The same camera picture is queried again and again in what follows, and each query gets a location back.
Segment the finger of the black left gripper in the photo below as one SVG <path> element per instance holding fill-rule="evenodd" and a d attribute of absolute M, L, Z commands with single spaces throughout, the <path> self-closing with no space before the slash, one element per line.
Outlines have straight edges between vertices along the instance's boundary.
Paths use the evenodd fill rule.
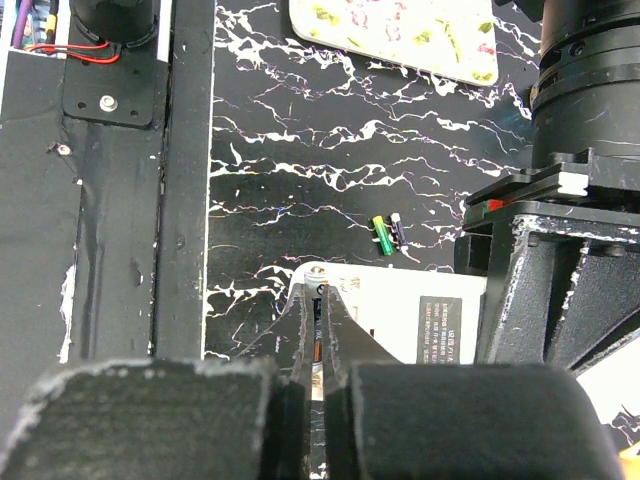
<path fill-rule="evenodd" d="M 525 214 L 494 223 L 477 362 L 582 373 L 638 337 L 638 228 Z"/>

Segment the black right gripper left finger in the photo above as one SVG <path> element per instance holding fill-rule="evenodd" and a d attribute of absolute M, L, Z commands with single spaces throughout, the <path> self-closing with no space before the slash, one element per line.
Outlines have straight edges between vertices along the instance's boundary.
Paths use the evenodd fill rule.
<path fill-rule="evenodd" d="M 111 359 L 42 377 L 1 451 L 5 479 L 305 479 L 312 301 L 292 288 L 234 360 Z"/>

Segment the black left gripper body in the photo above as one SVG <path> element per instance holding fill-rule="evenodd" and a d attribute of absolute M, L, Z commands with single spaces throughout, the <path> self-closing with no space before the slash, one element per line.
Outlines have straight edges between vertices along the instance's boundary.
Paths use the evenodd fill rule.
<path fill-rule="evenodd" d="M 454 271 L 485 275 L 500 222 L 537 226 L 542 242 L 580 241 L 585 267 L 639 274 L 639 157 L 554 152 L 466 200 Z"/>

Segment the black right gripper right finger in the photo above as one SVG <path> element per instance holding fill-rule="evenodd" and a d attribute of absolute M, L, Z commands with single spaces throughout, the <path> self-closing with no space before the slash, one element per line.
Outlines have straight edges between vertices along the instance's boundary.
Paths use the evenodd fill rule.
<path fill-rule="evenodd" d="M 326 461 L 333 479 L 620 479 L 585 391 L 545 365 L 394 361 L 321 297 Z"/>

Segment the white red remote control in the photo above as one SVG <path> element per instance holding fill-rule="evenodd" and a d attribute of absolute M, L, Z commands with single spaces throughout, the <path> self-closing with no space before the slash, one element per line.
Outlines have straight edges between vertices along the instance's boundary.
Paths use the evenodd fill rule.
<path fill-rule="evenodd" d="M 471 364 L 486 282 L 477 276 L 308 262 L 288 290 L 327 284 L 359 327 L 403 363 Z M 581 373 L 600 420 L 639 432 L 639 342 L 632 340 Z"/>

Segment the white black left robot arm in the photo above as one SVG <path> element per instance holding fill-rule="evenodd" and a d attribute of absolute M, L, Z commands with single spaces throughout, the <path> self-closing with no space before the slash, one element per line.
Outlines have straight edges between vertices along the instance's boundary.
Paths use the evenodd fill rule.
<path fill-rule="evenodd" d="M 639 336 L 639 5 L 523 1 L 541 25 L 531 163 L 471 195 L 475 359 L 584 372 Z"/>

